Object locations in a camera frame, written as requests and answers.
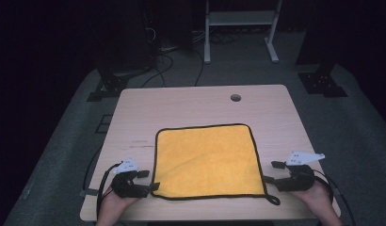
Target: dark background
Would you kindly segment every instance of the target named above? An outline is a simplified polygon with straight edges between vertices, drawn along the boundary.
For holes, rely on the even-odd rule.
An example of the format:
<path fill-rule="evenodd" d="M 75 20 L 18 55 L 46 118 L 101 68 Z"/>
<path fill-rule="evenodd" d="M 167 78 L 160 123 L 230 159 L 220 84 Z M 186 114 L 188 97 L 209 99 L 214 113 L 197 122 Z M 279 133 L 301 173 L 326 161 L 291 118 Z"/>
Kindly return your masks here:
<path fill-rule="evenodd" d="M 113 8 L 105 6 L 125 2 L 128 1 L 0 0 L 0 224 L 20 196 L 79 84 L 95 68 L 92 51 L 102 46 L 100 53 L 106 46 L 110 55 L 117 55 L 118 60 L 131 67 L 147 66 L 149 53 L 144 52 L 143 59 L 133 62 L 128 56 L 136 49 L 130 49 L 129 42 L 117 52 L 111 48 L 114 36 L 98 28 L 109 15 L 115 15 L 111 13 Z M 204 2 L 140 1 L 143 8 L 149 9 L 143 23 L 157 26 L 160 35 L 188 45 L 189 32 L 184 29 L 203 29 Z M 271 5 L 269 1 L 261 4 L 256 0 L 213 2 L 213 10 L 252 6 L 261 9 Z M 319 63 L 329 49 L 325 46 L 331 46 L 336 62 L 355 75 L 386 120 L 386 3 L 325 2 L 285 0 L 278 29 L 291 32 L 308 28 L 298 64 Z M 172 29 L 169 23 L 175 20 L 165 15 L 186 17 Z M 130 39 L 131 27 L 120 33 L 117 29 L 112 32 L 123 34 L 118 38 Z"/>

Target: yellow towel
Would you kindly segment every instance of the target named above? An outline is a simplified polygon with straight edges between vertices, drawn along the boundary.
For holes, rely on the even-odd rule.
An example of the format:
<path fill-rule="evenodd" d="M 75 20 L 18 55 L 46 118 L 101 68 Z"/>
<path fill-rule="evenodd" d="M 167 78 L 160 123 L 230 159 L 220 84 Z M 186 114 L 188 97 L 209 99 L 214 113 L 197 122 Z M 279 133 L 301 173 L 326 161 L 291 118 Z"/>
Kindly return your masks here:
<path fill-rule="evenodd" d="M 157 133 L 153 196 L 167 200 L 265 197 L 259 156 L 245 124 L 163 129 Z"/>

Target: metal leg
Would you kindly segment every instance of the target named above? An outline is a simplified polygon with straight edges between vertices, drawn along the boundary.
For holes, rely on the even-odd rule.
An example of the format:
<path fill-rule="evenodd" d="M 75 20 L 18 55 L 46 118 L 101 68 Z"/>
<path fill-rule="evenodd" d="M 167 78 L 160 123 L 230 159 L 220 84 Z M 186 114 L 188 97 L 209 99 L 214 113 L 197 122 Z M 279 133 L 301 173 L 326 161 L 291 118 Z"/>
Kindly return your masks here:
<path fill-rule="evenodd" d="M 276 54 L 275 48 L 273 47 L 272 41 L 275 35 L 276 25 L 278 24 L 279 15 L 281 14 L 281 3 L 282 3 L 282 0 L 279 0 L 278 5 L 276 6 L 275 14 L 273 15 L 272 26 L 270 28 L 269 37 L 265 38 L 266 48 L 268 49 L 268 52 L 270 54 L 270 57 L 273 63 L 279 63 L 279 58 L 278 58 L 278 55 Z"/>
<path fill-rule="evenodd" d="M 211 62 L 210 53 L 210 1 L 207 0 L 205 6 L 205 43 L 204 43 L 204 63 L 209 64 Z"/>

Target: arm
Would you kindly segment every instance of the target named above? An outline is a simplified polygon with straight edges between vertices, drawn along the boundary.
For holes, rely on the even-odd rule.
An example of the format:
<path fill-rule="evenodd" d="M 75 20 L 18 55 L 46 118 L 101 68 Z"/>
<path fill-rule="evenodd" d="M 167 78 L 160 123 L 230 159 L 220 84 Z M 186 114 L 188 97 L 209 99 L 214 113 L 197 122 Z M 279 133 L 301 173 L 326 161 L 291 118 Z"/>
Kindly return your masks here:
<path fill-rule="evenodd" d="M 343 222 L 334 212 L 328 191 L 319 182 L 315 181 L 314 185 L 306 191 L 293 191 L 291 193 L 307 205 L 311 212 L 322 222 L 322 225 L 343 225 Z"/>
<path fill-rule="evenodd" d="M 138 198 L 120 198 L 109 187 L 104 194 L 96 226 L 111 226 L 116 224 L 123 212 L 125 212 L 131 204 L 139 200 Z"/>

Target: floor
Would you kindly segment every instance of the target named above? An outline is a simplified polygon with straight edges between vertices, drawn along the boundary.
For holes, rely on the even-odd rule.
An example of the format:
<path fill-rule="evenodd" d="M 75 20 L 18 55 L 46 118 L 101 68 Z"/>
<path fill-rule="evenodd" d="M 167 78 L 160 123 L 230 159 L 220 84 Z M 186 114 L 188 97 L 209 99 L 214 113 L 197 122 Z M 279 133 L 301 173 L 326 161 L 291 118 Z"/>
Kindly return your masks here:
<path fill-rule="evenodd" d="M 241 35 L 228 44 L 212 45 L 211 64 L 202 65 L 202 42 L 198 52 L 174 51 L 158 58 L 156 70 L 129 81 L 129 89 L 232 85 L 285 85 L 321 161 L 323 170 L 344 194 L 357 225 L 386 225 L 386 123 L 362 93 L 355 77 L 336 65 L 331 73 L 348 97 L 325 98 L 308 94 L 298 78 L 315 66 L 296 66 L 304 32 L 278 32 L 274 39 L 280 62 L 273 64 L 267 53 L 265 34 Z M 88 184 L 95 153 L 105 140 L 96 129 L 103 115 L 111 115 L 117 98 L 87 102 L 100 82 L 97 71 L 87 74 L 41 156 L 20 199 L 5 225 L 92 225 L 79 217 L 83 203 L 80 191 Z M 352 224 L 341 197 L 336 197 L 342 219 Z M 315 225 L 316 220 L 274 221 L 277 226 Z M 145 222 L 125 222 L 146 225 Z"/>

